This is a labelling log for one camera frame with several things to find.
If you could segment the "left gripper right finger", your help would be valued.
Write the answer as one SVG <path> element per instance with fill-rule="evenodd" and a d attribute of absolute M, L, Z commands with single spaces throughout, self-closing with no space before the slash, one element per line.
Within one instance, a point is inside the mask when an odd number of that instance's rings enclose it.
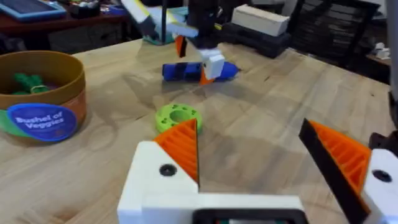
<path fill-rule="evenodd" d="M 304 119 L 298 136 L 349 223 L 397 224 L 397 131 L 365 146 Z"/>

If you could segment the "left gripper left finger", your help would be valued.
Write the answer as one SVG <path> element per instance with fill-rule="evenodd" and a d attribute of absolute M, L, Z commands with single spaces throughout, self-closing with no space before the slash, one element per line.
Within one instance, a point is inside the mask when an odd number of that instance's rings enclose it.
<path fill-rule="evenodd" d="M 117 207 L 119 223 L 144 223 L 142 204 L 150 194 L 198 192 L 197 124 L 182 121 L 137 145 Z"/>

